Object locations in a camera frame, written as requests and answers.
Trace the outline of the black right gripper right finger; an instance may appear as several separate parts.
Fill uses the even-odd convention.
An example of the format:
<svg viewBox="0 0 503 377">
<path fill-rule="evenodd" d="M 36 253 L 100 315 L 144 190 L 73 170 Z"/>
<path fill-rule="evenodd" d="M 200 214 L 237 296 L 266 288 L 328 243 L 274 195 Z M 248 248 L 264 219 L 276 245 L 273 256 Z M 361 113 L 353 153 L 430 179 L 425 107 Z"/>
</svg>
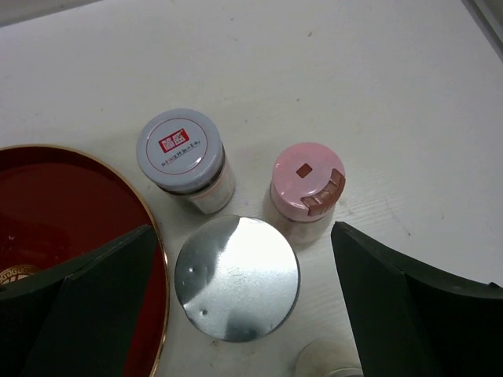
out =
<svg viewBox="0 0 503 377">
<path fill-rule="evenodd" d="M 366 376 L 500 376 L 502 288 L 395 251 L 345 222 L 331 231 Z"/>
</svg>

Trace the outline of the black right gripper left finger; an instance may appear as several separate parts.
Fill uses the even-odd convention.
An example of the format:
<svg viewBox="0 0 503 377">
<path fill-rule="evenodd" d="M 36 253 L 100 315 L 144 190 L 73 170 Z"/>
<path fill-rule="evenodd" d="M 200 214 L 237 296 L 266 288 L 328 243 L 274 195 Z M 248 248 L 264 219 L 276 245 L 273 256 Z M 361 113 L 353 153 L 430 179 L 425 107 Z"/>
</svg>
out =
<svg viewBox="0 0 503 377">
<path fill-rule="evenodd" d="M 3 376 L 121 376 L 156 252 L 140 226 L 1 286 Z"/>
</svg>

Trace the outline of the pink-lid jar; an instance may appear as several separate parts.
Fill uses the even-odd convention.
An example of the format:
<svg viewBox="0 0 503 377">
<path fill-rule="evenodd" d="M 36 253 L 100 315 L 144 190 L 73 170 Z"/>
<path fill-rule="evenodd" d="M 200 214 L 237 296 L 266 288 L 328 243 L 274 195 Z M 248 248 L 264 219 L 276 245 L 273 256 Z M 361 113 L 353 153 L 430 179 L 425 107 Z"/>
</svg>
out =
<svg viewBox="0 0 503 377">
<path fill-rule="evenodd" d="M 339 156 L 316 142 L 279 154 L 263 200 L 263 218 L 294 247 L 306 247 L 329 227 L 346 184 Z"/>
</svg>

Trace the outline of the white-lid dark sauce jar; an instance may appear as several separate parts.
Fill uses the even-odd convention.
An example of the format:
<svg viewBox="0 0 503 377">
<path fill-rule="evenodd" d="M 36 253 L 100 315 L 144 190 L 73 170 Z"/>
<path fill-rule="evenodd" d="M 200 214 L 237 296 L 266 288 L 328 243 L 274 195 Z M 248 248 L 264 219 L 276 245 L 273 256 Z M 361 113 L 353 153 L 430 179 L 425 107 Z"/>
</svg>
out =
<svg viewBox="0 0 503 377">
<path fill-rule="evenodd" d="M 188 108 L 161 113 L 147 122 L 136 146 L 145 176 L 174 198 L 204 214 L 223 209 L 235 179 L 216 125 Z"/>
</svg>

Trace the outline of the chrome-cap white salt shaker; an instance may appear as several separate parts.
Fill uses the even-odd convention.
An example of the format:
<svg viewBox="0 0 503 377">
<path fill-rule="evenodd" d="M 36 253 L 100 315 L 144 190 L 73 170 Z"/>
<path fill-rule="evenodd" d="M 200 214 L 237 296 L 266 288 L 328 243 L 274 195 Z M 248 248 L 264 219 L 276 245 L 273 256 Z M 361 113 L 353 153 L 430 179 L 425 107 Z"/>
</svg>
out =
<svg viewBox="0 0 503 377">
<path fill-rule="evenodd" d="M 352 342 L 335 338 L 314 340 L 299 354 L 295 377 L 363 376 L 358 351 Z"/>
</svg>

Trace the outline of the round red lacquer tray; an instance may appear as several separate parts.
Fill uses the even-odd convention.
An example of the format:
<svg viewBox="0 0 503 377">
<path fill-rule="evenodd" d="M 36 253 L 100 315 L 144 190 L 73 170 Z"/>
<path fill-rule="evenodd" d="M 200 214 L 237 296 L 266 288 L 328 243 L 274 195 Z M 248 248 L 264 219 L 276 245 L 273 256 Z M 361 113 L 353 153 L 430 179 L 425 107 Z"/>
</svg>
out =
<svg viewBox="0 0 503 377">
<path fill-rule="evenodd" d="M 1 284 L 23 279 L 156 221 L 116 170 L 70 148 L 1 150 Z"/>
</svg>

